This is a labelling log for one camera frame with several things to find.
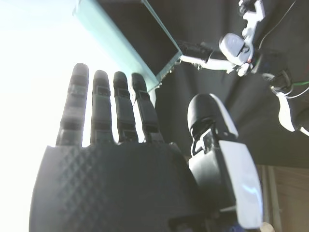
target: black finger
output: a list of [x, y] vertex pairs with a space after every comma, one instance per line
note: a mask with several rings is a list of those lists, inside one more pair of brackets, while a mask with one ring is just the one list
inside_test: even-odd
[[117, 112], [117, 128], [119, 142], [138, 141], [135, 129], [135, 118], [130, 100], [130, 93], [127, 89], [127, 79], [123, 72], [116, 72], [114, 75], [114, 90]]
[[158, 117], [150, 101], [146, 83], [142, 75], [138, 73], [132, 74], [131, 88], [135, 92], [134, 103], [137, 104], [139, 108], [146, 142], [163, 142], [163, 137], [159, 130]]
[[75, 65], [70, 80], [56, 145], [82, 145], [89, 69]]
[[113, 143], [111, 91], [106, 72], [97, 70], [93, 79], [91, 144]]

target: wire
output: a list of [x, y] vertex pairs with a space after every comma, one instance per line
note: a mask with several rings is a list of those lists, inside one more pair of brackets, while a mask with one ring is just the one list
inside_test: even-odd
[[289, 11], [291, 10], [291, 8], [294, 6], [294, 4], [296, 3], [296, 0], [292, 3], [292, 5], [290, 6], [290, 8], [285, 12], [285, 14], [283, 15], [283, 17], [280, 19], [280, 21], [269, 31], [267, 32], [267, 34], [262, 38], [260, 45], [259, 45], [259, 50], [262, 47], [262, 44], [264, 42], [264, 39], [281, 23], [281, 21], [285, 18], [285, 16], [289, 13]]
[[295, 96], [285, 96], [287, 99], [293, 99], [293, 98], [298, 98], [299, 96], [303, 95], [304, 93], [306, 93], [309, 90], [309, 87], [306, 88], [303, 92], [301, 92], [300, 94], [297, 94]]
[[309, 81], [305, 81], [305, 82], [295, 82], [293, 85], [294, 86], [305, 86], [308, 84], [309, 84]]

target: dark backdrop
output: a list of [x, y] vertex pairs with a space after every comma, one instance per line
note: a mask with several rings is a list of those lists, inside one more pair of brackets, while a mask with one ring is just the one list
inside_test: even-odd
[[[218, 48], [228, 32], [241, 35], [246, 21], [238, 0], [149, 0], [176, 40], [207, 42]], [[255, 45], [280, 20], [292, 0], [264, 0], [266, 18], [258, 25]], [[298, 0], [282, 23], [265, 39], [264, 49], [284, 52], [294, 81], [309, 80], [309, 1]], [[306, 87], [297, 87], [294, 94]], [[166, 142], [175, 141], [190, 155], [187, 107], [198, 93], [214, 93], [226, 105], [244, 142], [258, 164], [309, 167], [309, 137], [289, 132], [278, 121], [279, 101], [257, 74], [201, 70], [181, 64], [156, 90], [156, 109]], [[309, 94], [289, 100], [293, 114], [309, 105]]]

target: green cable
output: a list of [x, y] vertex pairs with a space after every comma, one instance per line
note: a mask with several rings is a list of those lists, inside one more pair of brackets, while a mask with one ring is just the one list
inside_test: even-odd
[[295, 82], [293, 85], [294, 86], [305, 86], [308, 84], [309, 84], [309, 81], [305, 81], [305, 82]]

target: wooden floor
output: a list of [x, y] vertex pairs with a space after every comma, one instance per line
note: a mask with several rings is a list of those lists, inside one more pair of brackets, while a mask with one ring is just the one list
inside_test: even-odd
[[309, 232], [309, 169], [274, 170], [283, 232]]

